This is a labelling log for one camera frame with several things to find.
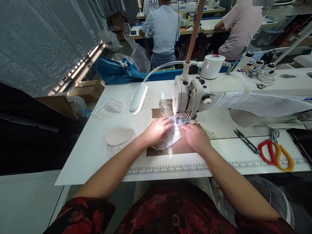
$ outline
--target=white t-shirt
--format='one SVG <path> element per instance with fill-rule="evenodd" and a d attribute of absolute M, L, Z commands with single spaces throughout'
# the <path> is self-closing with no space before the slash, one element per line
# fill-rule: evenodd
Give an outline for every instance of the white t-shirt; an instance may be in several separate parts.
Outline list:
<path fill-rule="evenodd" d="M 259 6 L 236 5 L 222 18 L 226 30 L 232 27 L 230 36 L 219 48 L 219 54 L 227 61 L 236 60 L 254 37 L 264 19 L 261 12 Z"/>
<path fill-rule="evenodd" d="M 143 12 L 145 15 L 149 15 L 150 11 L 156 11 L 158 8 L 158 0 L 144 0 Z"/>
<path fill-rule="evenodd" d="M 162 5 L 147 16 L 142 31 L 146 38 L 152 32 L 154 40 L 153 52 L 156 54 L 171 54 L 175 51 L 175 43 L 180 37 L 178 13 L 170 6 Z"/>

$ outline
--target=yellow scissors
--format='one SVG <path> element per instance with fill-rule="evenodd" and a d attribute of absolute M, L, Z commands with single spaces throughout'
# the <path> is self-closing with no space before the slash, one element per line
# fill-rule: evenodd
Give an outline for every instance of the yellow scissors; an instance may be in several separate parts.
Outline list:
<path fill-rule="evenodd" d="M 264 142 L 262 142 L 258 149 L 260 151 L 260 157 L 268 164 L 275 165 L 278 169 L 285 171 L 285 172 L 292 172 L 295 168 L 295 162 L 293 161 L 293 158 L 290 156 L 290 154 L 285 150 L 285 148 L 277 143 L 277 138 L 280 136 L 280 132 L 278 130 L 273 129 L 271 134 L 271 139 L 268 139 Z M 273 144 L 276 149 L 276 153 L 273 151 Z M 263 146 L 267 145 L 269 149 L 269 153 L 271 156 L 271 161 L 267 160 L 266 157 L 262 153 Z M 288 168 L 283 168 L 280 164 L 280 156 L 281 153 L 285 155 L 285 157 L 288 160 Z"/>

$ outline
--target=red floral shirt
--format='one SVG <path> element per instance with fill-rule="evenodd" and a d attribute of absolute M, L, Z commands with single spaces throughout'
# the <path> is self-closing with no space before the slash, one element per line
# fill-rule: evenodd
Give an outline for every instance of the red floral shirt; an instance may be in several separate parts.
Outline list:
<path fill-rule="evenodd" d="M 104 199 L 78 197 L 66 202 L 44 233 L 104 233 L 115 206 Z M 129 210 L 115 233 L 294 233 L 282 218 L 252 221 L 235 216 L 237 228 L 217 210 L 209 196 L 189 184 L 153 186 Z"/>

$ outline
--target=person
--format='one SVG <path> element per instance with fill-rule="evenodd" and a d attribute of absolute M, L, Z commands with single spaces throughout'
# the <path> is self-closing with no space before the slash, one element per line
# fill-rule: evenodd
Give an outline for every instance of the person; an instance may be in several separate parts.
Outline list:
<path fill-rule="evenodd" d="M 143 13 L 145 19 L 151 11 L 156 11 L 159 8 L 158 0 L 144 0 L 143 2 Z"/>
<path fill-rule="evenodd" d="M 115 211 L 108 198 L 141 153 L 165 140 L 172 128 L 171 119 L 166 117 L 152 121 L 141 135 L 91 176 L 44 233 L 104 233 Z M 181 130 L 186 132 L 187 144 L 205 160 L 237 213 L 237 228 L 219 213 L 200 188 L 174 180 L 148 189 L 115 233 L 294 233 L 249 181 L 212 147 L 199 125 L 184 125 Z"/>
<path fill-rule="evenodd" d="M 169 5 L 170 0 L 159 0 L 160 7 L 149 13 L 139 30 L 139 35 L 146 38 L 150 38 L 150 32 L 153 34 L 154 48 L 150 59 L 153 67 L 176 59 L 175 43 L 180 37 L 179 16 Z"/>
<path fill-rule="evenodd" d="M 264 17 L 262 7 L 235 5 L 214 27 L 225 28 L 230 32 L 216 32 L 206 54 L 212 52 L 226 57 L 226 61 L 235 61 L 259 30 Z"/>

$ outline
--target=pink shirt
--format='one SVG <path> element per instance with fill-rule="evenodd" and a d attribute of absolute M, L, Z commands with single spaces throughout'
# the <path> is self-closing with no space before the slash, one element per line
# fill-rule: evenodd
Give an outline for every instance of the pink shirt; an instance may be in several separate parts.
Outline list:
<path fill-rule="evenodd" d="M 225 29 L 231 27 L 230 36 L 219 48 L 219 54 L 227 61 L 236 60 L 260 28 L 264 17 L 259 6 L 234 6 L 223 18 Z"/>

